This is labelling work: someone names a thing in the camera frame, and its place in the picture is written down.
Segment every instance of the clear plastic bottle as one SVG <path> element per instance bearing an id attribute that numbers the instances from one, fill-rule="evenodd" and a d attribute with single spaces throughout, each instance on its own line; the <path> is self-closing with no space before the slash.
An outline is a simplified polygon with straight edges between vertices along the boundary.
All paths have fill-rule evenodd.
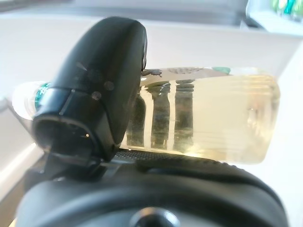
<path id="1" fill-rule="evenodd" d="M 50 83 L 35 81 L 20 84 L 13 91 L 11 104 L 23 119 L 32 120 Z"/>

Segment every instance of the green bottle label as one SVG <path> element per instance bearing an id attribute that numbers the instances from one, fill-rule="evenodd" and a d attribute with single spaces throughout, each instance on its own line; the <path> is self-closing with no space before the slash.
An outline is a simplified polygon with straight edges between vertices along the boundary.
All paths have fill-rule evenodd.
<path id="1" fill-rule="evenodd" d="M 39 89 L 36 93 L 36 96 L 35 96 L 35 108 L 36 108 L 36 110 L 39 109 L 40 101 L 41 101 L 42 97 L 44 96 L 44 94 L 45 94 L 45 92 L 46 92 L 46 90 L 48 89 L 49 86 L 50 86 L 50 83 L 44 83 L 39 87 Z"/>

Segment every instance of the white countertop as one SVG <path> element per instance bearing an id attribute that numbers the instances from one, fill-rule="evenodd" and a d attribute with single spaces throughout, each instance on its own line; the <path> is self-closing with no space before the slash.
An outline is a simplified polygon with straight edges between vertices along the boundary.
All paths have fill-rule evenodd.
<path id="1" fill-rule="evenodd" d="M 27 81 L 50 81 L 77 40 L 99 19 L 0 16 L 0 92 L 7 94 L 17 84 Z M 276 76 L 282 96 L 267 157 L 259 165 L 238 166 L 255 174 L 278 193 L 292 227 L 303 226 L 302 40 L 287 35 L 244 32 L 226 27 L 149 21 L 142 23 L 146 26 L 149 39 L 147 68 L 254 66 Z M 12 129 L 14 120 L 11 121 L 11 124 L 8 123 L 8 118 L 0 113 L 1 126 L 7 123 L 5 130 L 21 130 L 20 126 Z M 2 173 L 6 171 L 15 177 L 12 180 L 7 177 L 0 180 L 2 195 L 40 156 L 40 151 L 32 147 L 34 145 L 31 145 L 29 137 L 25 140 L 11 137 L 12 141 L 20 142 L 11 151 L 15 152 L 13 157 L 5 153 L 11 150 L 9 143 L 1 149 L 0 157 L 7 157 L 11 161 L 7 166 L 0 166 L 0 169 Z"/>

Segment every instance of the black plastic part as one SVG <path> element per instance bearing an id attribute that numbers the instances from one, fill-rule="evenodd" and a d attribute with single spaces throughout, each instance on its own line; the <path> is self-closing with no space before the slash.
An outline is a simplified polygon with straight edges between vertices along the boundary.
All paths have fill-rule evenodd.
<path id="1" fill-rule="evenodd" d="M 16 227 L 75 227 L 89 220 L 99 226 L 97 219 L 107 214 L 144 207 L 176 210 L 223 227 L 288 226 L 279 198 L 256 177 L 212 160 L 172 162 L 176 157 L 165 156 L 160 164 L 160 159 L 157 164 L 152 158 L 135 164 L 102 164 L 107 171 L 97 183 L 65 179 L 38 184 L 23 198 Z"/>
<path id="2" fill-rule="evenodd" d="M 109 17 L 95 24 L 41 101 L 32 126 L 38 145 L 63 155 L 84 155 L 83 160 L 86 153 L 109 161 L 127 128 L 146 62 L 146 43 L 145 28 L 138 21 Z M 75 142 L 83 149 L 75 151 Z"/>

